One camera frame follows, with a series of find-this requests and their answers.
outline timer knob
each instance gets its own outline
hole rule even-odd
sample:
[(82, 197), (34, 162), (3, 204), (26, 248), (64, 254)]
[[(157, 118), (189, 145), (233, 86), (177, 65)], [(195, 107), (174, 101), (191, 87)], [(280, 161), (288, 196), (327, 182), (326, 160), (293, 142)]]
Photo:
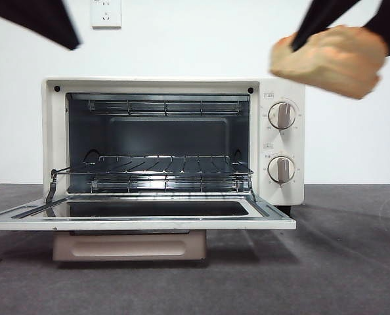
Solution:
[(279, 184), (289, 182), (294, 177), (294, 163), (285, 156), (275, 157), (268, 164), (268, 174)]
[(295, 110), (289, 102), (278, 102), (271, 106), (268, 119), (272, 126), (277, 129), (287, 129), (293, 125)]

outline toaster oven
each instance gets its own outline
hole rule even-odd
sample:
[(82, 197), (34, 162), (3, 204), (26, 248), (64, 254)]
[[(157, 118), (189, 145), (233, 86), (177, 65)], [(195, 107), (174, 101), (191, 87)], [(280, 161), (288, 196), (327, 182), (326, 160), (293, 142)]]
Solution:
[(44, 198), (0, 230), (52, 230), (54, 259), (201, 259), (206, 230), (294, 229), (305, 87), (264, 78), (43, 82)]

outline power outlet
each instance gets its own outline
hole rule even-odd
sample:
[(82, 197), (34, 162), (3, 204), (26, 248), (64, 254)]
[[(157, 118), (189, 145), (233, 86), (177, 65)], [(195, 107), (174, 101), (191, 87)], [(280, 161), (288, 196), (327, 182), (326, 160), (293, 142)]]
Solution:
[(121, 0), (91, 0), (93, 28), (121, 27)]

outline human hand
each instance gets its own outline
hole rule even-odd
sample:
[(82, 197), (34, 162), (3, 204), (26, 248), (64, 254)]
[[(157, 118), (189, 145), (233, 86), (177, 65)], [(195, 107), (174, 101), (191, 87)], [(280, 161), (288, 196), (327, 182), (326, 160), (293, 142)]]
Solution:
[(272, 48), (272, 74), (357, 99), (378, 83), (378, 71), (388, 54), (378, 34), (336, 26), (310, 36), (293, 52), (294, 37), (282, 38)]

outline oven cavity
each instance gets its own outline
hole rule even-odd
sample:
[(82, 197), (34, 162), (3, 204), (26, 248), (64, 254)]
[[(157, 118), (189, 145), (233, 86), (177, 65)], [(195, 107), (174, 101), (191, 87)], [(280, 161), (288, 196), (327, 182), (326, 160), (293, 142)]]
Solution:
[(250, 193), (248, 94), (68, 93), (70, 194)]

